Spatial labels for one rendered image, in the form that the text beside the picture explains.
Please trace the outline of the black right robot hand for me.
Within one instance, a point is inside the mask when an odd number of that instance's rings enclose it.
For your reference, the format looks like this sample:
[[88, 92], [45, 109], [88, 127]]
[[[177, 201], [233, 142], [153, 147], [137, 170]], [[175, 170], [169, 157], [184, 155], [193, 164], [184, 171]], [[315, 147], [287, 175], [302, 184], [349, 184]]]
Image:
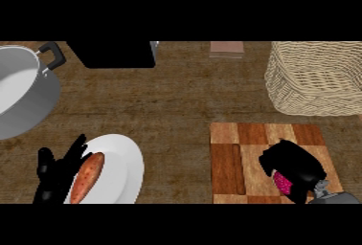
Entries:
[[327, 177], [321, 162], [308, 150], [289, 140], [281, 140], [264, 151], [259, 163], [273, 180], [277, 171], [289, 179], [293, 183], [290, 194], [283, 194], [296, 204], [305, 204], [308, 193], [314, 191], [317, 183]]

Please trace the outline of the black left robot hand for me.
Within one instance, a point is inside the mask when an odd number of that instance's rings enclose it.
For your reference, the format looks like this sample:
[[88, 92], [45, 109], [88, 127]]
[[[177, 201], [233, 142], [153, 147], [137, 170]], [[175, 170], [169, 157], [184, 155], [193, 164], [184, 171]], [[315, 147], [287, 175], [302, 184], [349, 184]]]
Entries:
[[83, 154], [88, 149], [86, 136], [76, 139], [66, 156], [54, 158], [48, 147], [39, 150], [38, 176], [41, 184], [35, 195], [35, 204], [63, 204], [75, 183], [76, 175], [92, 153]]

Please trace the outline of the pink cupcake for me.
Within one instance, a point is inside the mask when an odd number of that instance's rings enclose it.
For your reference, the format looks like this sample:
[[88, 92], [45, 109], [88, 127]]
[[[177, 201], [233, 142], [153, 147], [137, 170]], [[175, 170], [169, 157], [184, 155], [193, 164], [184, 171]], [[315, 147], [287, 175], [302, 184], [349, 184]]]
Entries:
[[280, 191], [289, 195], [293, 183], [289, 181], [289, 179], [281, 175], [281, 173], [277, 171], [274, 175], [276, 185], [280, 189]]

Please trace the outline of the checkered wooden cutting board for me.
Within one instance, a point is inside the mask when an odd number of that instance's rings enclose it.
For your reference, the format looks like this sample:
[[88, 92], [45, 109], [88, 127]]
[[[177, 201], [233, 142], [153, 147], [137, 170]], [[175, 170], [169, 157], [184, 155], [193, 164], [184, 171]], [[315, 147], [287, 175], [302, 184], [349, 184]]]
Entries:
[[305, 148], [321, 162], [330, 181], [327, 189], [344, 191], [317, 125], [213, 122], [211, 130], [215, 204], [292, 204], [259, 163], [264, 151], [281, 139]]

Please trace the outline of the wicker basket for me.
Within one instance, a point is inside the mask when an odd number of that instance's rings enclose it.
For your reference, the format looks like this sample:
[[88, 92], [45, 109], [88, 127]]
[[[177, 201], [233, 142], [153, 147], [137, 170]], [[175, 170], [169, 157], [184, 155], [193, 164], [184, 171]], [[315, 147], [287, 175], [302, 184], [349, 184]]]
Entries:
[[265, 79], [283, 114], [362, 114], [362, 41], [274, 41]]

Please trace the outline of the orange carrot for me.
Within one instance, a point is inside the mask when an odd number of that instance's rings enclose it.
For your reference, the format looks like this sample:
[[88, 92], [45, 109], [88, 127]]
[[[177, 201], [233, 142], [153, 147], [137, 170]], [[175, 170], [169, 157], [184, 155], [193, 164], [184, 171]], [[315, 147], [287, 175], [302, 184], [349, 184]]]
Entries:
[[72, 203], [80, 204], [94, 188], [106, 164], [106, 154], [98, 152], [83, 162], [72, 191]]

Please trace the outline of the white plate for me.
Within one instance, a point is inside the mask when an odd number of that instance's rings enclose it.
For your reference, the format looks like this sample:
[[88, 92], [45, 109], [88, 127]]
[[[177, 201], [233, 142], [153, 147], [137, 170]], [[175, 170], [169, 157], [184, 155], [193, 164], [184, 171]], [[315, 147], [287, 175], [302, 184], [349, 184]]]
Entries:
[[120, 134], [100, 136], [86, 144], [85, 154], [103, 152], [106, 164], [83, 204], [135, 204], [146, 175], [144, 154], [138, 144]]

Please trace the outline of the grey metal pot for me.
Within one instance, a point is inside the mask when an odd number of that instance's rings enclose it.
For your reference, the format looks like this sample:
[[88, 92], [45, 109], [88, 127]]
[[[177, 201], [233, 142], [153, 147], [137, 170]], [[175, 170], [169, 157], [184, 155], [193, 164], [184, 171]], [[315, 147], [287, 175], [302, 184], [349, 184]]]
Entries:
[[0, 46], [0, 140], [17, 137], [44, 121], [61, 94], [54, 69], [66, 63], [55, 42], [35, 52], [24, 46]]

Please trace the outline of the pale pink block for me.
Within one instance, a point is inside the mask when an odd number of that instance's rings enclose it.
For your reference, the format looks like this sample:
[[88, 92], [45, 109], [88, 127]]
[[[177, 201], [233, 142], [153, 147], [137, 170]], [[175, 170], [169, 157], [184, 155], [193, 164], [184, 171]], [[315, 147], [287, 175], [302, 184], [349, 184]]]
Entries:
[[242, 58], [245, 56], [243, 41], [213, 41], [211, 57]]

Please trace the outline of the black appliance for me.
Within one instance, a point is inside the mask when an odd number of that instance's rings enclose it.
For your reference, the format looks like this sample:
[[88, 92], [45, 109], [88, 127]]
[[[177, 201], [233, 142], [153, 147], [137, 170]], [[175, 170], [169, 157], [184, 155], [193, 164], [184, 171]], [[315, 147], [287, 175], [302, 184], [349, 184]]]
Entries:
[[83, 66], [89, 69], [153, 68], [157, 41], [69, 41]]

